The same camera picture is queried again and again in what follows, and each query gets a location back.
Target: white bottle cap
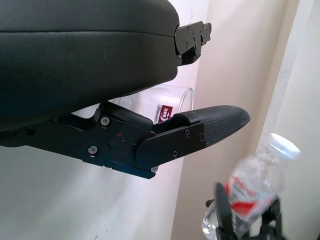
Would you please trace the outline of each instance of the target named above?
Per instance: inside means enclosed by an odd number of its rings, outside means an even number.
[[[300,150],[296,145],[275,133],[271,133],[268,146],[283,159],[296,160],[300,155]]]

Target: red label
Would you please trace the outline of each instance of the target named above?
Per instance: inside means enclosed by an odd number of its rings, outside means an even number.
[[[158,105],[153,122],[157,124],[168,120],[171,117],[173,109],[172,106]]]
[[[167,121],[171,117],[172,109],[173,109],[172,106],[162,105],[160,116],[159,116],[159,123]]]

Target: chair seat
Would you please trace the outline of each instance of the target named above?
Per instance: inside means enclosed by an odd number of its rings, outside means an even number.
[[[2,0],[0,132],[172,80],[167,0]]]

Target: beige wall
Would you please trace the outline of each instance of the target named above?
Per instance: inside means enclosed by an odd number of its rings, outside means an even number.
[[[185,157],[172,240],[205,239],[201,221],[214,182],[225,182],[236,162],[257,144],[277,77],[272,73],[279,71],[297,5],[298,0],[209,2],[211,42],[200,59],[195,108],[235,105],[249,112],[251,122],[215,146]]]

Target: plastic water bottle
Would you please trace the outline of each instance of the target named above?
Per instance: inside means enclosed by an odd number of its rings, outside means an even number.
[[[237,165],[225,191],[232,210],[233,230],[239,239],[283,191],[288,161],[299,155],[300,151],[293,143],[271,133],[269,141],[261,144],[255,155]],[[217,227],[213,202],[203,218],[202,230],[209,240],[216,240]]]

